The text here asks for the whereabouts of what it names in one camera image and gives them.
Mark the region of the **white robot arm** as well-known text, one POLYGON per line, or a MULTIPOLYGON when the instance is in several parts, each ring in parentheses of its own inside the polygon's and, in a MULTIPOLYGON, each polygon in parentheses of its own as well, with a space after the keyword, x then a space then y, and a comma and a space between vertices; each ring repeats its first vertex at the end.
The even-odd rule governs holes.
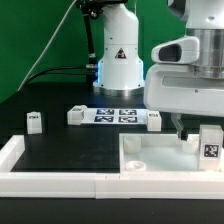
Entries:
POLYGON ((94 90, 112 96, 143 91, 146 108, 169 112, 182 131, 183 114, 224 117, 224 0, 167 0, 167 7, 186 22, 185 35, 154 47, 154 65, 144 72, 136 15, 116 0, 106 3, 94 90))

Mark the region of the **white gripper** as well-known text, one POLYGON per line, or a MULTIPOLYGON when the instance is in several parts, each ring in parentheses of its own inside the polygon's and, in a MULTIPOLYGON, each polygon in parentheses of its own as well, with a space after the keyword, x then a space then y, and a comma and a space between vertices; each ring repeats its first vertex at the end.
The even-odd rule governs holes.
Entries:
POLYGON ((156 64, 147 72, 144 105, 169 112, 180 140, 187 140, 181 114, 224 117, 224 81, 194 75, 190 65, 156 64))

